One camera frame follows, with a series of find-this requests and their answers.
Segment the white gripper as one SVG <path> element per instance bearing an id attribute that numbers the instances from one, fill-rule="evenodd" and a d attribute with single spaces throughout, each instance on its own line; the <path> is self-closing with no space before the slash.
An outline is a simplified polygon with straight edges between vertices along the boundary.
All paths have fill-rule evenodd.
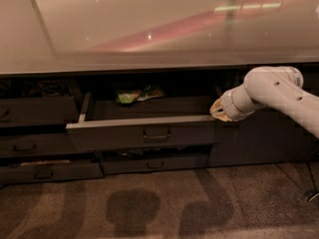
<path id="1" fill-rule="evenodd" d="M 263 105 L 254 101 L 245 89 L 226 91 L 210 107 L 210 114 L 221 121 L 240 121 L 252 115 Z"/>

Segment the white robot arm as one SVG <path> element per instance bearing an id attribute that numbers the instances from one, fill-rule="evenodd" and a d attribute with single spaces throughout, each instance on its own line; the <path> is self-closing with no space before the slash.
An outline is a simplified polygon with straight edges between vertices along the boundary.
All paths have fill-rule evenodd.
<path id="1" fill-rule="evenodd" d="M 209 112 L 218 120 L 240 121 L 257 110 L 272 108 L 319 137 L 319 98 L 304 91 L 303 83 L 294 67 L 257 67 L 239 87 L 224 92 Z"/>

